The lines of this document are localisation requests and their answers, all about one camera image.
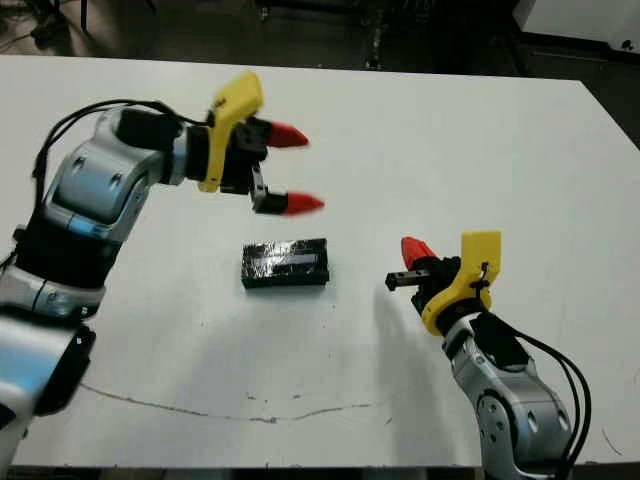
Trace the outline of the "left gripper yellow mount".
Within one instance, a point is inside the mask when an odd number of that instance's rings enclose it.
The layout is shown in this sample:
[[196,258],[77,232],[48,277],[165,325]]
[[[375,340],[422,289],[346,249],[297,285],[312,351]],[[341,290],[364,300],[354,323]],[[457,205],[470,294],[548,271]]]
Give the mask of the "left gripper yellow mount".
[[[212,110],[214,123],[207,128],[209,153],[206,174],[198,183],[205,193],[216,192],[222,182],[226,150],[234,128],[255,115],[263,106],[261,81],[252,71],[234,77],[216,91]],[[309,144],[308,137],[296,127],[274,121],[265,122],[267,147],[297,148]],[[295,216],[322,209],[325,203],[308,193],[274,193],[266,187],[254,191],[254,211],[257,214]]]

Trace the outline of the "right gripper yellow mount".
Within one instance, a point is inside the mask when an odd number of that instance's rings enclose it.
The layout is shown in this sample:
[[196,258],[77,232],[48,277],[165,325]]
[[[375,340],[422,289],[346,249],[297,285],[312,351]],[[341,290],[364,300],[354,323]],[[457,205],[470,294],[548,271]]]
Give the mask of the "right gripper yellow mount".
[[489,310],[490,288],[501,271],[502,234],[471,231],[461,235],[457,256],[441,257],[424,241],[401,239],[406,269],[386,275],[391,292],[413,287],[411,304],[428,332],[446,334],[458,319]]

